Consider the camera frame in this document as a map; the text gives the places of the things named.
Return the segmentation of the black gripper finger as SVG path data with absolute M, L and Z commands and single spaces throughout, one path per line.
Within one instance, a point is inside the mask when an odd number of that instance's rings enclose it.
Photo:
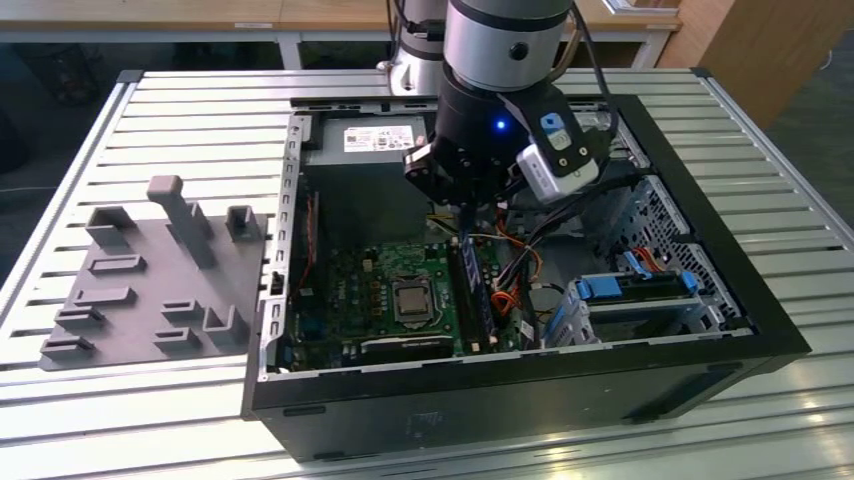
M 405 177 L 429 199 L 452 206 L 461 236 L 469 235 L 469 158 L 448 143 L 426 144 L 403 157 Z
M 510 163 L 468 163 L 466 235 L 476 232 L 478 211 L 513 196 L 524 187 L 525 179 Z

